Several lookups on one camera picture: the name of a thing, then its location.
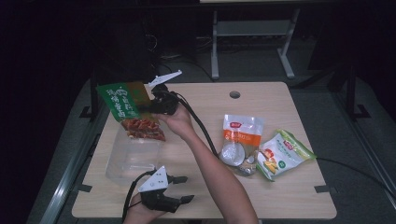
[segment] green snack bag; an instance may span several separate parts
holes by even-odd
[[[148,112],[151,101],[142,82],[114,83],[96,89],[130,138],[165,141],[159,121]]]
[[[293,134],[278,129],[271,140],[260,144],[257,169],[269,180],[274,181],[274,176],[316,157]]]

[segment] white snack bag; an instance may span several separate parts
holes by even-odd
[[[253,175],[256,172],[257,154],[264,120],[239,115],[225,115],[223,122],[224,145],[220,159],[235,167],[240,175]]]

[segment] orange and white package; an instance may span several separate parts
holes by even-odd
[[[292,169],[303,161],[316,158],[315,154],[299,142],[293,134],[276,130],[276,135],[259,146],[257,169],[269,180]]]
[[[224,145],[219,158],[239,175],[253,175],[264,121],[239,115],[225,115],[223,122]]]

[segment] hand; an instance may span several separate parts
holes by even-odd
[[[182,139],[195,133],[192,127],[191,115],[184,105],[179,104],[174,115],[154,114],[155,118],[165,122],[169,129]]]
[[[163,211],[150,210],[145,205],[141,203],[140,193],[136,194],[130,202],[130,205],[134,206],[128,209],[128,214],[126,215],[125,224],[146,224],[154,220],[157,217],[165,214]]]

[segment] red food inside bag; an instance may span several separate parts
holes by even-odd
[[[160,125],[149,119],[124,119],[122,127],[131,138],[151,138],[165,141]]]

